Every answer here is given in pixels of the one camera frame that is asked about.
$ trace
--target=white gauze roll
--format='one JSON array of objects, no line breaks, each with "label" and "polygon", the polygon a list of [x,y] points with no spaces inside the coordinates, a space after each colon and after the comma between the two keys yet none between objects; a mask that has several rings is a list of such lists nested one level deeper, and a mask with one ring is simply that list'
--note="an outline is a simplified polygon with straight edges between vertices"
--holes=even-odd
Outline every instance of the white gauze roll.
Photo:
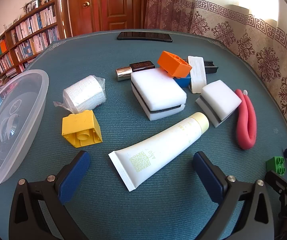
[{"label": "white gauze roll", "polygon": [[92,110],[106,101],[105,79],[96,76],[87,76],[63,91],[63,104],[53,102],[73,114],[85,110]]}]

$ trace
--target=teal table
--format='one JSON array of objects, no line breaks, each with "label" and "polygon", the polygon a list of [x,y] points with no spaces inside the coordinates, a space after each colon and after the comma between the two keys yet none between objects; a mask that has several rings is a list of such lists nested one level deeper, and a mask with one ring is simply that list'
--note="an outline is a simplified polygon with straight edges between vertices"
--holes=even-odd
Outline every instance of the teal table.
[{"label": "teal table", "polygon": [[[94,240],[194,239],[217,208],[192,169],[192,157],[197,151],[205,152],[225,174],[234,175],[240,181],[264,178],[266,160],[282,155],[287,148],[287,124],[277,105],[251,68],[219,43],[200,36],[169,33],[172,43],[118,41],[116,31],[78,36],[52,44],[29,66],[48,73],[49,89],[45,112],[26,158],[13,176],[0,185],[2,239],[8,239],[10,206],[18,180],[26,178],[32,182],[57,174],[81,149],[90,153],[91,167],[66,208],[81,230]],[[133,95],[130,80],[117,81],[116,68],[145,60],[157,64],[163,50],[182,58],[193,55],[213,60],[219,69],[216,74],[207,75],[207,83],[221,79],[232,90],[246,89],[257,114],[257,142],[251,150],[239,149],[235,139],[235,112],[219,127],[210,125],[197,142],[136,190],[128,192],[108,154],[201,111],[195,103],[198,95],[184,89],[185,109],[151,122]],[[91,74],[106,79],[107,101],[94,109],[103,143],[76,149],[61,136],[62,118],[69,112],[54,107],[53,101],[62,102],[66,87]],[[287,161],[285,167],[287,179]],[[274,222],[278,225],[278,194],[269,188],[269,196]],[[232,231],[241,205],[237,206],[222,238]],[[50,229],[58,237],[44,204],[42,208]]]}]

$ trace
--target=yellow plastic brick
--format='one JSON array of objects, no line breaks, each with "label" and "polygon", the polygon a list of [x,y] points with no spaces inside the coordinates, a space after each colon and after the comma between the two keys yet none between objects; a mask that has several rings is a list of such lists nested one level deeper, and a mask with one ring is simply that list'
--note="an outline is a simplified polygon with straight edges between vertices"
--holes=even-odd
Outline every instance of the yellow plastic brick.
[{"label": "yellow plastic brick", "polygon": [[76,148],[102,142],[100,126],[92,110],[64,117],[62,136]]}]

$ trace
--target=orange plastic block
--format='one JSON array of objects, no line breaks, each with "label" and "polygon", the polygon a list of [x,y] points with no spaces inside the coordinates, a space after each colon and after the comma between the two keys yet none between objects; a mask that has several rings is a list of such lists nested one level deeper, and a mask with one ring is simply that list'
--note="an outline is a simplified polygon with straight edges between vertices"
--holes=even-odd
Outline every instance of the orange plastic block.
[{"label": "orange plastic block", "polygon": [[192,67],[182,58],[167,51],[161,53],[158,59],[161,69],[167,71],[172,77],[184,78],[188,76]]}]

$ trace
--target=metal screw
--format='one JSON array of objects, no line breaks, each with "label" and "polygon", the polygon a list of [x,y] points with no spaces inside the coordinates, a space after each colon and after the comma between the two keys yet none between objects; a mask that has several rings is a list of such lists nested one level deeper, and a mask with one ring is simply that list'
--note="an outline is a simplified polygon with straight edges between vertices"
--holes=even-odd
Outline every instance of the metal screw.
[{"label": "metal screw", "polygon": [[19,182],[18,182],[18,184],[19,184],[19,185],[23,185],[25,182],[26,182],[25,179],[20,179]]},{"label": "metal screw", "polygon": [[264,182],[263,182],[262,179],[258,179],[258,180],[257,180],[257,184],[258,184],[259,186],[263,186]]},{"label": "metal screw", "polygon": [[49,176],[47,177],[47,180],[48,180],[49,182],[53,182],[55,178],[56,178],[56,176],[54,176],[54,175],[49,175]]},{"label": "metal screw", "polygon": [[228,178],[228,180],[229,180],[230,182],[235,182],[235,181],[236,181],[236,177],[233,176],[233,175],[229,175],[227,178]]}]

